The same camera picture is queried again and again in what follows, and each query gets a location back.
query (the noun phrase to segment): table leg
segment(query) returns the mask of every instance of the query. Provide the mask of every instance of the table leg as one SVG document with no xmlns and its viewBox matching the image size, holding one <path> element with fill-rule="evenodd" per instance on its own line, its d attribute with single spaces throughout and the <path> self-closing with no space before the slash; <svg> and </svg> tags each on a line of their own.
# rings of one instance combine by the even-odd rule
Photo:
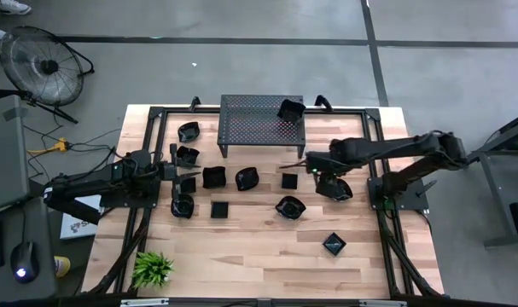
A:
<svg viewBox="0 0 518 307">
<path fill-rule="evenodd" d="M 299 159 L 302 159 L 302 155 L 304 154 L 304 148 L 306 146 L 298 146 L 298 150 L 299 150 Z"/>
<path fill-rule="evenodd" d="M 228 145 L 218 145 L 218 147 L 221 149 L 221 154 L 223 155 L 223 158 L 228 157 Z"/>
</svg>

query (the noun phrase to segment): desk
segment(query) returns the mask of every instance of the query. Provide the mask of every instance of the desk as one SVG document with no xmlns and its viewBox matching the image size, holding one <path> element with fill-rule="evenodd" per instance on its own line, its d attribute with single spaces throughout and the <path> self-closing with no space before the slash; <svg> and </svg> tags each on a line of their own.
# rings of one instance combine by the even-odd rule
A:
<svg viewBox="0 0 518 307">
<path fill-rule="evenodd" d="M 119 139 L 118 151 L 141 149 L 149 105 L 130 105 Z M 401 108 L 380 108 L 386 139 L 407 137 Z M 153 210 L 147 250 L 175 259 L 171 283 L 163 289 L 146 288 L 144 297 L 191 298 L 388 298 L 386 271 L 375 213 L 370 209 L 366 180 L 368 168 L 343 177 L 354 197 L 338 203 L 319 194 L 304 169 L 279 170 L 296 162 L 297 148 L 233 147 L 223 159 L 217 147 L 218 114 L 170 114 L 164 156 L 169 144 L 178 143 L 177 129 L 189 121 L 200 122 L 201 135 L 185 144 L 200 150 L 197 164 L 226 167 L 227 186 L 198 188 L 194 216 L 175 218 L 170 213 L 171 183 L 161 184 L 159 204 Z M 153 132 L 153 144 L 157 129 Z M 355 115 L 306 115 L 306 150 L 326 151 L 332 138 L 363 136 Z M 391 159 L 392 170 L 406 167 L 412 159 Z M 260 183 L 237 192 L 236 173 L 249 166 L 259 170 Z M 282 171 L 299 174 L 297 190 L 281 189 Z M 302 200 L 307 209 L 297 221 L 276 213 L 274 205 L 285 195 Z M 211 219 L 211 201 L 229 201 L 227 219 Z M 110 212 L 98 225 L 83 291 L 91 289 L 118 257 L 128 216 L 127 209 Z M 432 287 L 442 283 L 428 226 L 413 211 L 400 212 L 407 253 Z M 332 232 L 347 242 L 337 258 L 321 243 Z M 394 261 L 399 288 L 403 288 L 399 261 Z M 130 284 L 133 258 L 128 262 L 125 287 Z"/>
</svg>

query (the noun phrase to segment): fan grille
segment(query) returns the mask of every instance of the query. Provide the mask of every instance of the fan grille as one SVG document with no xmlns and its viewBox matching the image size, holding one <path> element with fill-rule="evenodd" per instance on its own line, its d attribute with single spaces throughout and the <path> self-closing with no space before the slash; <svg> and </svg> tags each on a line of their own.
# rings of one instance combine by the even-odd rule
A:
<svg viewBox="0 0 518 307">
<path fill-rule="evenodd" d="M 1 43 L 1 64 L 18 90 L 32 100 L 50 106 L 65 106 L 77 99 L 84 85 L 77 56 L 55 35 L 18 26 Z"/>
</svg>

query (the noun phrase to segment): gray desk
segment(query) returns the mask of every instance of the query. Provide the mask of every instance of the gray desk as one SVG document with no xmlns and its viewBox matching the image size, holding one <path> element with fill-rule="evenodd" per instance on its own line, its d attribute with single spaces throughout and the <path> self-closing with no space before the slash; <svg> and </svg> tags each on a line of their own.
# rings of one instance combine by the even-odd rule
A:
<svg viewBox="0 0 518 307">
<path fill-rule="evenodd" d="M 0 302 L 48 298 L 57 291 L 54 256 L 49 239 L 48 209 L 42 199 L 35 198 L 21 207 L 26 213 L 26 240 L 37 244 L 40 273 L 28 284 L 18 283 L 10 268 L 10 253 L 21 242 L 23 215 L 18 207 L 0 212 L 0 229 L 4 266 L 0 267 Z"/>
<path fill-rule="evenodd" d="M 0 99 L 0 244 L 4 261 L 0 267 L 0 302 L 47 298 L 57 289 L 46 205 L 41 198 L 35 198 L 11 206 L 30 193 L 22 128 L 25 118 L 10 116 L 15 114 L 11 111 L 20 108 L 17 96 Z M 40 267 L 37 279 L 25 285 L 16 282 L 10 268 L 10 253 L 22 242 L 22 210 L 26 213 L 25 240 L 37 245 Z"/>
</svg>

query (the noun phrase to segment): small black box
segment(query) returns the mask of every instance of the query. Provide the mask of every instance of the small black box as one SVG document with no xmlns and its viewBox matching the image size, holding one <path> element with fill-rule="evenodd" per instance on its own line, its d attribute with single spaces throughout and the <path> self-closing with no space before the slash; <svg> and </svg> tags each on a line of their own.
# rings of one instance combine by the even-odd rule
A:
<svg viewBox="0 0 518 307">
<path fill-rule="evenodd" d="M 181 193 L 190 194 L 196 192 L 196 178 L 186 178 L 181 182 Z"/>
<path fill-rule="evenodd" d="M 228 202 L 214 201 L 211 204 L 211 218 L 227 218 L 228 217 Z"/>
<path fill-rule="evenodd" d="M 282 188 L 296 189 L 299 183 L 299 175 L 286 174 L 282 175 Z"/>
<path fill-rule="evenodd" d="M 346 242 L 342 240 L 336 233 L 332 233 L 327 240 L 323 243 L 323 246 L 333 255 L 337 256 L 342 248 L 346 246 Z"/>
</svg>

